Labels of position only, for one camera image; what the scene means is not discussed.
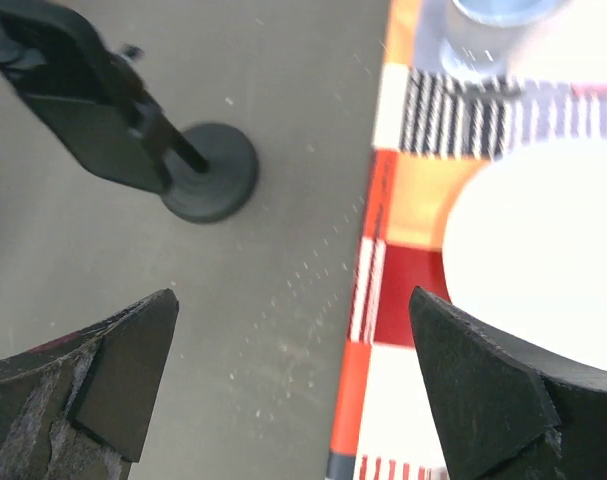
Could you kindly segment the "black smartphone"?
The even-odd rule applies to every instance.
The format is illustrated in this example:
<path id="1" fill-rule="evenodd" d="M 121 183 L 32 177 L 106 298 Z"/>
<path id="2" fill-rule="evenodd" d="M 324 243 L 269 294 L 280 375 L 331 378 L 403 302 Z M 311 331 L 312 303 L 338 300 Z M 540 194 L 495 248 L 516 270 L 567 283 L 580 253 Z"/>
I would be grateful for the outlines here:
<path id="1" fill-rule="evenodd" d="M 169 124 L 135 97 L 121 62 L 82 15 L 48 1 L 0 1 L 0 74 L 91 174 L 162 194 Z"/>

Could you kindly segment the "black phone stand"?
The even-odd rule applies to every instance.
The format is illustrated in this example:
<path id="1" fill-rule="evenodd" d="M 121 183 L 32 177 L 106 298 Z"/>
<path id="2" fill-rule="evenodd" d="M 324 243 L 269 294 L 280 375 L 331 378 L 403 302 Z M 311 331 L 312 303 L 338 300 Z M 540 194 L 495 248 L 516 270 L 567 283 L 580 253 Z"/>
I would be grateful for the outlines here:
<path id="1" fill-rule="evenodd" d="M 154 193 L 191 223 L 223 220 L 250 199 L 259 160 L 249 138 L 224 123 L 177 129 L 128 60 L 107 50 L 94 67 L 117 125 L 96 161 L 96 175 Z"/>

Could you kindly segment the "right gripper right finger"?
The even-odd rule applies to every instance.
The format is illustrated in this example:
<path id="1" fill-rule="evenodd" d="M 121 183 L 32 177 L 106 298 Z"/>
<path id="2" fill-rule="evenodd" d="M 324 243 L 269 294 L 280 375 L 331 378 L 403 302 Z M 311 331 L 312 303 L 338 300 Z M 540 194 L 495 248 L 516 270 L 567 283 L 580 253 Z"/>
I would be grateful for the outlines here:
<path id="1" fill-rule="evenodd" d="M 417 287 L 414 345 L 452 479 L 607 479 L 607 371 Z"/>

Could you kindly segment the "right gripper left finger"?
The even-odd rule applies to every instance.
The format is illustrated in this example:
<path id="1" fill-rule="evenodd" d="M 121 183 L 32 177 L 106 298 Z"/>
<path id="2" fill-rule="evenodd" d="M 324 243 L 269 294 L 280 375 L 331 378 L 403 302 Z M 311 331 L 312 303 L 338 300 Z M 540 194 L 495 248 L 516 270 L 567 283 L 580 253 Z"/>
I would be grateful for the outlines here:
<path id="1" fill-rule="evenodd" d="M 139 462 L 179 302 L 159 290 L 0 360 L 0 479 L 126 479 Z"/>

